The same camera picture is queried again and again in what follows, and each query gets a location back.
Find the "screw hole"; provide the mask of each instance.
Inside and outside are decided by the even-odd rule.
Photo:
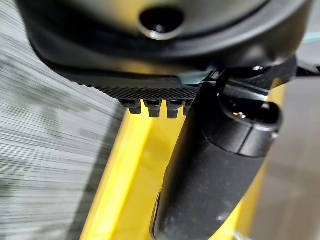
[[[172,7],[154,7],[143,11],[139,18],[140,31],[148,38],[169,40],[180,34],[184,14]]]

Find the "yellow frame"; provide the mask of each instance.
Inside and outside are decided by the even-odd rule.
[[[269,101],[282,103],[284,87]],[[167,119],[126,113],[87,217],[81,240],[150,240],[152,211],[185,117]],[[266,165],[224,225],[210,240],[232,240],[250,234]]]

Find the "black plastic housing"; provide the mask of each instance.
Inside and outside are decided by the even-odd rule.
[[[139,88],[141,99],[149,89],[173,89],[175,94],[180,89],[192,99],[195,95],[184,86],[199,84],[202,78],[194,73],[210,66],[267,67],[293,56],[313,0],[269,0],[224,29],[164,42],[118,32],[58,0],[16,2],[35,52],[67,79],[106,89],[111,96],[121,93],[114,95],[118,99],[127,89]]]
[[[280,108],[199,91],[166,169],[151,235],[208,240],[226,221],[278,136]]]

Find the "black handle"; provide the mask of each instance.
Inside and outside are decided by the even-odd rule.
[[[245,195],[278,134],[276,104],[217,95],[205,84],[183,125],[151,223],[156,240],[208,240]]]

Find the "black plastic part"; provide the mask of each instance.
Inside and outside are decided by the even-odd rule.
[[[131,114],[141,114],[141,101],[140,100],[119,100],[125,108],[129,108]]]
[[[254,180],[281,116],[273,103],[222,99],[215,87],[204,84],[165,172],[153,239],[208,240]]]
[[[61,1],[16,2],[31,43],[47,63],[63,66],[64,72],[90,69],[120,77],[146,74],[146,69],[154,75],[175,75],[204,71],[212,64],[222,69],[280,64],[300,45],[313,0],[269,0],[223,31],[166,42],[117,32]]]
[[[193,100],[186,100],[185,101],[185,104],[184,104],[184,107],[183,107],[183,115],[184,116],[188,115],[189,110],[190,110],[193,102],[194,102]]]
[[[150,118],[160,117],[160,108],[162,100],[144,100],[144,105],[149,109]]]
[[[176,119],[178,117],[179,108],[181,108],[186,101],[184,100],[167,100],[166,101],[166,117],[168,119]]]

